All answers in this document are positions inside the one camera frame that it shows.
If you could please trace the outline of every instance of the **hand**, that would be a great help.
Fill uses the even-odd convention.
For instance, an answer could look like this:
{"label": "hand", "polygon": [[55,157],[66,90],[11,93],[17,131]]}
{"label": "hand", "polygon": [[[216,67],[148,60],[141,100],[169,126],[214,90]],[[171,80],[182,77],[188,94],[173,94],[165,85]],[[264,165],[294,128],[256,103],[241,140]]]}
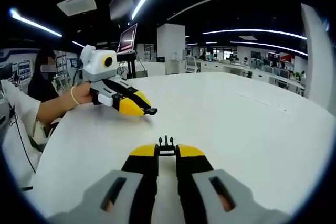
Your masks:
{"label": "hand", "polygon": [[80,104],[92,102],[92,96],[90,94],[90,83],[84,82],[81,85],[74,87],[73,96]]}

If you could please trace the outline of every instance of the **office chair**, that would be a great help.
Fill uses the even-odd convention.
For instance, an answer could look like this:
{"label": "office chair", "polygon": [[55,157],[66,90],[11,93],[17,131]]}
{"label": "office chair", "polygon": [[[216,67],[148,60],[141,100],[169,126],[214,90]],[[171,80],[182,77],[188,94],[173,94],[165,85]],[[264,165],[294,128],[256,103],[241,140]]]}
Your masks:
{"label": "office chair", "polygon": [[280,76],[288,79],[289,78],[289,71],[281,69],[280,70]]}
{"label": "office chair", "polygon": [[264,72],[273,73],[273,68],[270,66],[264,66],[263,69],[264,69]]}
{"label": "office chair", "polygon": [[276,76],[279,76],[279,75],[280,75],[280,68],[273,68],[273,73],[274,73]]}
{"label": "office chair", "polygon": [[186,56],[185,62],[186,62],[186,68],[185,68],[186,73],[199,73],[201,71],[201,69],[197,67],[195,57]]}

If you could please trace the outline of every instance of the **ceiling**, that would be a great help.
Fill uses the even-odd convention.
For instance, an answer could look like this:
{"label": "ceiling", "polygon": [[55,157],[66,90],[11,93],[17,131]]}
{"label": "ceiling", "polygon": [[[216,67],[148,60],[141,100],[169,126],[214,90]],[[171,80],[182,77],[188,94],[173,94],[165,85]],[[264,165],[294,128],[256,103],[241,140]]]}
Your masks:
{"label": "ceiling", "polygon": [[[95,0],[97,9],[74,16],[66,16],[57,3],[63,0],[5,0],[1,6],[0,47],[41,47],[49,45],[54,49],[80,52],[82,45],[96,45],[108,42],[110,48],[118,45],[122,31],[127,29],[134,8],[119,21],[109,17],[111,0]],[[137,43],[156,43],[156,29],[169,22],[185,25],[189,43],[205,45],[216,41],[218,46],[230,46],[230,41],[248,41],[240,36],[254,36],[258,42],[278,45],[307,52],[302,39],[279,34],[261,32],[233,32],[203,35],[204,32],[223,29],[270,29],[305,35],[301,19],[300,3],[308,3],[317,8],[322,20],[329,18],[329,35],[335,38],[333,28],[335,16],[329,0],[213,0],[194,7],[175,18],[168,18],[181,10],[203,0],[147,0],[138,12],[134,22],[138,23]],[[22,24],[10,18],[8,10],[17,8],[20,14],[63,34],[62,38],[45,31]]]}

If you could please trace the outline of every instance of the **white cabinet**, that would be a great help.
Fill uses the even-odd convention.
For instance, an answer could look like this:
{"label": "white cabinet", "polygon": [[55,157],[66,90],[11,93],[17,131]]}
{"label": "white cabinet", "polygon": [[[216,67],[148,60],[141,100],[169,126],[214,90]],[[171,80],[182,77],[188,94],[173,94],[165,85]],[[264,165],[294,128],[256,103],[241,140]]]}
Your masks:
{"label": "white cabinet", "polygon": [[258,71],[258,70],[254,70],[253,73],[252,73],[252,79],[269,83],[270,78],[269,78],[269,75],[267,73],[261,72],[261,71]]}
{"label": "white cabinet", "polygon": [[165,66],[166,74],[185,73],[185,60],[168,60]]}
{"label": "white cabinet", "polygon": [[213,72],[211,62],[201,62],[201,72]]}
{"label": "white cabinet", "polygon": [[222,72],[223,64],[221,63],[212,63],[212,72]]}

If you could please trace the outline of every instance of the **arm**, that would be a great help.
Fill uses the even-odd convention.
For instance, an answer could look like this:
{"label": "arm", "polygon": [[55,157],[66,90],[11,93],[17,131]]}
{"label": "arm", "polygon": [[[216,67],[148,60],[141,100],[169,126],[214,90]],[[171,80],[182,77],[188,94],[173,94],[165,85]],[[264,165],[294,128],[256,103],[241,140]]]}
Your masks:
{"label": "arm", "polygon": [[[92,96],[90,95],[90,84],[88,82],[74,87],[72,93],[74,98],[80,104],[92,102]],[[60,97],[41,103],[36,118],[42,124],[49,124],[54,119],[59,118],[68,110],[71,110],[76,106],[77,103],[72,98],[70,91],[67,91]]]}

